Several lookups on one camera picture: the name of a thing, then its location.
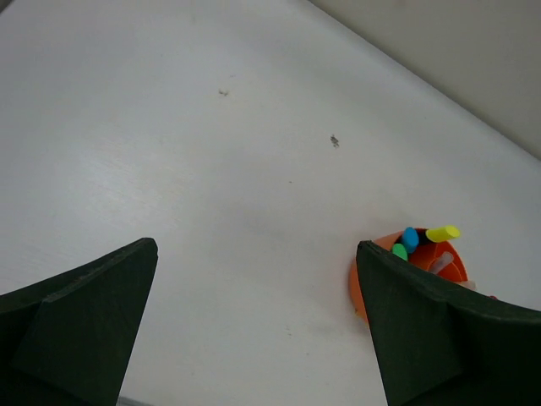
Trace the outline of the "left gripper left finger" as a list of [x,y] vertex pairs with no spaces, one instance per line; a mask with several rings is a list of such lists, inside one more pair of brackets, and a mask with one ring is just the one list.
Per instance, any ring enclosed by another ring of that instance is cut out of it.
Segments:
[[2,295],[1,403],[116,404],[157,262],[142,238]]

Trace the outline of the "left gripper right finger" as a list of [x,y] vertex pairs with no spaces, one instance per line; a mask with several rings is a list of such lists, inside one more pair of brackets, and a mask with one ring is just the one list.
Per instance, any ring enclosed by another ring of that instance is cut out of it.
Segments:
[[358,280],[389,405],[538,405],[540,313],[420,270],[371,241]]

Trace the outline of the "green cap black highlighter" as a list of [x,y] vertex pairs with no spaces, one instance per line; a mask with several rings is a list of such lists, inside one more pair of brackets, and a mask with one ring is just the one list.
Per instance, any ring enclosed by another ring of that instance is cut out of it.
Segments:
[[393,255],[398,256],[404,261],[408,261],[408,252],[407,252],[406,247],[403,244],[400,244],[400,243],[393,244],[391,248],[391,252]]

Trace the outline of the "blue cap black highlighter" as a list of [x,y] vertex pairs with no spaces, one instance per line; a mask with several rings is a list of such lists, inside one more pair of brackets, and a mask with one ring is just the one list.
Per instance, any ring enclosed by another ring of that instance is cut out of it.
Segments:
[[419,246],[418,231],[411,227],[405,228],[401,236],[401,244],[409,255],[412,254]]

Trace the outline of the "yellow cap black highlighter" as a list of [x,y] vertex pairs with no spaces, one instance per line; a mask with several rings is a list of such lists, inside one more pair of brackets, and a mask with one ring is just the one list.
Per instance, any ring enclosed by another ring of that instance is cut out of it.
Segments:
[[458,239],[460,236],[460,229],[453,225],[418,230],[420,244],[439,244],[452,239]]

